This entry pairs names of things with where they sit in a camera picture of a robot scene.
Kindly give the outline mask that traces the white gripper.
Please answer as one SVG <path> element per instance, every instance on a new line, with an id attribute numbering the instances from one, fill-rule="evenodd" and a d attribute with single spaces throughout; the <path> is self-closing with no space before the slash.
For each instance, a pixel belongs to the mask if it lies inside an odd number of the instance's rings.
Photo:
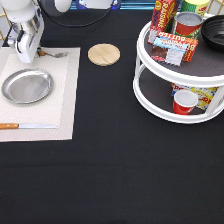
<path id="1" fill-rule="evenodd" d="M 24 22 L 11 22 L 7 43 L 14 48 L 23 63 L 31 63 L 40 45 L 44 31 L 42 15 L 36 13 Z"/>

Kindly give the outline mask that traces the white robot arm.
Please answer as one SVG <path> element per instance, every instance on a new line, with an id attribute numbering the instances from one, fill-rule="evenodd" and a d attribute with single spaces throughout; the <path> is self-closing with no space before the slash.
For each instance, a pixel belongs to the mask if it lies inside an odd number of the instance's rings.
<path id="1" fill-rule="evenodd" d="M 16 49 L 23 63 L 31 63 L 39 53 L 44 31 L 42 14 L 61 25 L 53 17 L 66 13 L 71 5 L 72 0 L 0 0 L 11 23 L 8 44 Z"/>

